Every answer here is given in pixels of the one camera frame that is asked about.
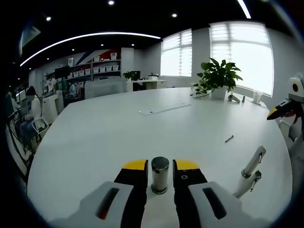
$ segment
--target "black ceiling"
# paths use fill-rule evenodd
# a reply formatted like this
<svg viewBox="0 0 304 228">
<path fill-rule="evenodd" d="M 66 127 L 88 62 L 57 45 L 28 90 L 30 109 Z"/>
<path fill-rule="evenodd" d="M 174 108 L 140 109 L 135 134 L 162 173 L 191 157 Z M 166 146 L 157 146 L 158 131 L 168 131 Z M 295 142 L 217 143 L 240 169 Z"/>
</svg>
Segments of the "black ceiling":
<svg viewBox="0 0 304 228">
<path fill-rule="evenodd" d="M 78 35 L 122 31 L 136 32 L 164 38 L 184 29 L 204 28 L 212 22 L 246 19 L 237 0 L 54 0 L 37 6 L 30 25 L 41 33 L 24 48 L 18 65 L 32 54 L 53 43 Z M 252 20 L 261 21 L 267 27 L 290 34 L 288 27 L 273 8 L 261 0 L 244 0 Z M 293 5 L 282 3 L 291 11 Z M 28 69 L 39 67 L 48 61 L 88 50 L 131 47 L 145 49 L 159 40 L 136 36 L 95 36 L 75 39 L 54 46 L 32 58 L 22 68 L 22 78 L 28 78 Z"/>
</svg>

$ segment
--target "white table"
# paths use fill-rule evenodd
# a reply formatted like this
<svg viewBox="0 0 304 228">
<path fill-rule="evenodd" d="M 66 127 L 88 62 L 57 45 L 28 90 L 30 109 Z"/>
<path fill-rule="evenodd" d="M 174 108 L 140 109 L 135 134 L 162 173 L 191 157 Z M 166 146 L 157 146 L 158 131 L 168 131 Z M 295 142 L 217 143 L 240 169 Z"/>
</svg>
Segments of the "white table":
<svg viewBox="0 0 304 228">
<path fill-rule="evenodd" d="M 249 101 L 236 104 L 193 99 L 190 88 L 115 94 L 70 104 L 43 138 L 31 166 L 28 196 L 46 221 L 67 218 L 104 181 L 113 181 L 128 161 L 149 160 L 149 187 L 142 227 L 178 227 L 173 200 L 172 159 L 195 161 L 208 181 L 233 192 L 257 147 L 266 155 L 262 179 L 242 198 L 254 218 L 275 220 L 292 192 L 291 163 L 283 136 L 268 110 Z M 144 116 L 139 111 L 190 106 Z M 228 143 L 224 141 L 234 135 Z M 151 192 L 151 160 L 170 161 L 168 191 Z"/>
<path fill-rule="evenodd" d="M 127 82 L 127 92 L 133 92 L 133 83 L 146 85 L 146 89 L 163 89 L 166 88 L 166 80 L 138 80 Z"/>
</svg>

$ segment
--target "window blinds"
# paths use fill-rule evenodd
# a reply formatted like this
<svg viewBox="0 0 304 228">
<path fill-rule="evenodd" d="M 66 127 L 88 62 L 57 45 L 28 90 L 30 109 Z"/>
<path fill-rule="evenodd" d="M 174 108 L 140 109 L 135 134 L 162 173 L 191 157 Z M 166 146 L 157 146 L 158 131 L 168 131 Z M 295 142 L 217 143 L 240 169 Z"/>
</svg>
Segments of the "window blinds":
<svg viewBox="0 0 304 228">
<path fill-rule="evenodd" d="M 188 76 L 192 72 L 192 31 L 176 33 L 163 39 L 161 45 L 161 75 Z"/>
<path fill-rule="evenodd" d="M 243 81 L 237 86 L 272 96 L 274 63 L 268 31 L 263 24 L 249 21 L 210 25 L 211 56 L 236 63 Z"/>
</svg>

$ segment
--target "potted plant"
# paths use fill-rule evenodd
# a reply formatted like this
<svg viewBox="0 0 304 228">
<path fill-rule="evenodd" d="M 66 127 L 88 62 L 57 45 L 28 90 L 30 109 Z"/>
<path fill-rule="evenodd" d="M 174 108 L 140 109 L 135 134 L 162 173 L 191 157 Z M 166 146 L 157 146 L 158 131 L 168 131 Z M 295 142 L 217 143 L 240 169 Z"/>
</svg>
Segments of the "potted plant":
<svg viewBox="0 0 304 228">
<path fill-rule="evenodd" d="M 224 100 L 226 91 L 230 92 L 236 87 L 235 79 L 243 80 L 236 73 L 241 70 L 235 63 L 226 63 L 226 60 L 222 60 L 219 64 L 215 59 L 210 59 L 212 63 L 200 65 L 204 72 L 197 74 L 200 77 L 199 83 L 193 85 L 196 87 L 196 95 L 202 97 L 212 93 L 212 98 Z"/>
<path fill-rule="evenodd" d="M 134 72 L 127 71 L 127 72 L 123 73 L 123 76 L 125 77 L 127 82 L 131 82 L 131 80 L 134 78 Z"/>
</svg>

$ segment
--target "marker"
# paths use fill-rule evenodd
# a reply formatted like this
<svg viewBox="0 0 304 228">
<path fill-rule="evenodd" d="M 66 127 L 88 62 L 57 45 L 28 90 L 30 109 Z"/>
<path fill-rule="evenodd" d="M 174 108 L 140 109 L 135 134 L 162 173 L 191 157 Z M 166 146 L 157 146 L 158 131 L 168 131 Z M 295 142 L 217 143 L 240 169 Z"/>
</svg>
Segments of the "marker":
<svg viewBox="0 0 304 228">
<path fill-rule="evenodd" d="M 225 142 L 227 143 L 229 140 L 231 140 L 231 139 L 233 139 L 233 135 L 230 137 L 230 138 L 228 138 Z"/>
</svg>

